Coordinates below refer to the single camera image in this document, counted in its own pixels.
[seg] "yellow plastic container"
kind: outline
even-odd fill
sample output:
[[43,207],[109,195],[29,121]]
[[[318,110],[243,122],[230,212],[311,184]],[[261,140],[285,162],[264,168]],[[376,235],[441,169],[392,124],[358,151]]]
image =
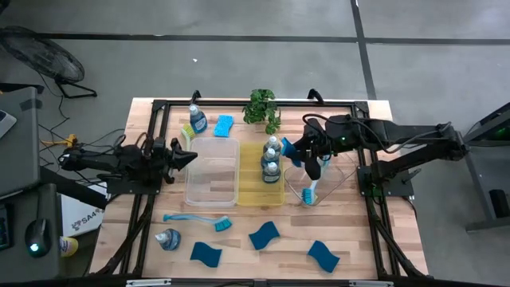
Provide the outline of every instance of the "yellow plastic container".
[[276,183],[262,181],[261,157],[265,143],[241,143],[239,164],[240,206],[279,206],[285,200],[284,171],[280,158],[281,176]]

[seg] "butcher block tabletop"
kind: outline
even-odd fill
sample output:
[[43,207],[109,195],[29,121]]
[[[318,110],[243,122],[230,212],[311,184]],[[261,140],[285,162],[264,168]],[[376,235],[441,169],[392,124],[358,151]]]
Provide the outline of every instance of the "butcher block tabletop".
[[[147,131],[155,98],[134,98],[126,123],[124,144],[133,144],[142,132]],[[390,104],[386,100],[369,100],[372,118],[392,120]],[[206,114],[209,127],[197,137],[213,137],[214,126],[219,115],[234,118],[229,137],[244,142],[264,142],[268,139],[263,124],[246,124],[242,107],[201,107]],[[291,142],[303,135],[305,113],[323,116],[348,114],[349,108],[281,108],[279,138],[287,137]],[[156,131],[159,131],[160,119]],[[187,107],[172,107],[167,126],[167,142],[178,138],[182,146],[185,140],[180,129],[189,123]],[[355,152],[344,155],[357,166]],[[391,160],[398,155],[379,152],[379,158]],[[291,167],[288,159],[282,159],[283,171]],[[344,183],[325,197],[317,206],[304,206],[286,183],[284,203],[280,206],[233,206],[229,208],[189,206],[184,200],[185,172],[175,172],[175,183],[163,183],[156,196],[147,241],[147,252],[143,266],[143,277],[167,278],[267,278],[267,279],[375,279],[374,253],[368,226],[365,201],[359,195],[357,178],[348,177]],[[90,272],[103,267],[116,252],[126,237],[133,203],[133,195],[121,195],[108,204],[93,255]],[[140,213],[145,206],[142,201]],[[390,222],[395,241],[402,251],[423,273],[427,273],[422,243],[414,212],[408,202],[401,198],[387,198]],[[163,222],[164,214],[198,214],[206,217],[228,215],[233,225],[225,231],[214,232],[212,226],[191,221]],[[280,237],[273,239],[264,249],[255,250],[249,234],[256,232],[262,224],[273,221]],[[155,240],[155,234],[167,228],[178,230],[182,236],[180,247],[174,251],[163,251]],[[322,241],[337,257],[339,263],[333,273],[323,271],[314,258],[307,255],[315,240]],[[390,270],[388,250],[383,243],[382,256],[386,270]],[[217,268],[210,268],[200,261],[190,260],[196,242],[205,242],[222,255]],[[135,265],[139,239],[133,244],[129,270]]]

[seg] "green leaves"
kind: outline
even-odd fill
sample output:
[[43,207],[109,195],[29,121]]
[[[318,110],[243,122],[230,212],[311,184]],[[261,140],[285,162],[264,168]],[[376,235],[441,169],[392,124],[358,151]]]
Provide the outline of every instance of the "green leaves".
[[274,92],[269,89],[254,89],[249,98],[250,103],[242,109],[245,113],[243,120],[247,124],[253,124],[263,122],[267,117],[269,123],[265,127],[265,133],[275,133],[281,125],[281,111],[276,117],[277,103],[270,101],[275,99]]

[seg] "dish soap bottle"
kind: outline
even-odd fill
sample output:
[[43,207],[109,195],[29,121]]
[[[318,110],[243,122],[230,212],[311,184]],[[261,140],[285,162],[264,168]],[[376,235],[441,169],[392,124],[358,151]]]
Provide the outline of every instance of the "dish soap bottle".
[[280,164],[280,158],[278,157],[277,153],[272,148],[268,148],[268,150],[261,157],[261,167],[262,167],[262,169],[267,167],[268,164],[271,163],[271,162],[273,162],[276,165],[278,165],[278,164]]
[[193,131],[200,133],[207,128],[207,118],[204,112],[202,112],[196,104],[190,106],[190,124]]
[[277,156],[280,156],[281,146],[280,143],[278,143],[278,140],[275,136],[270,136],[267,143],[264,145],[264,149],[262,152],[266,152],[268,148],[272,148],[274,152],[277,154]]
[[268,163],[267,167],[264,168],[262,172],[262,180],[265,183],[275,183],[280,179],[280,168],[278,168],[277,163]]
[[176,250],[181,243],[181,234],[171,228],[155,235],[163,250]]

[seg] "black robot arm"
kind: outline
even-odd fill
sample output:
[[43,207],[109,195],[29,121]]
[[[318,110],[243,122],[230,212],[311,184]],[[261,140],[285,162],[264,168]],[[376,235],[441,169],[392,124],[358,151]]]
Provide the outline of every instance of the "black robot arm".
[[[325,130],[315,118],[326,120]],[[303,116],[303,137],[284,148],[284,155],[294,162],[303,162],[312,180],[320,178],[317,158],[336,156],[358,147],[370,151],[394,153],[404,145],[425,145],[397,159],[371,164],[371,182],[382,183],[398,173],[435,159],[459,160],[467,149],[459,132],[450,123],[434,126],[400,126],[389,120],[354,119],[349,115],[331,116],[307,114]]]
[[166,148],[162,138],[157,138],[145,140],[142,147],[117,145],[112,154],[71,147],[64,151],[59,162],[66,171],[86,168],[107,171],[97,177],[108,183],[110,194],[148,194],[158,190],[154,187],[161,184],[162,177],[167,183],[173,183],[171,171],[180,171],[196,157],[196,152],[183,151],[176,138],[171,141],[171,149]]

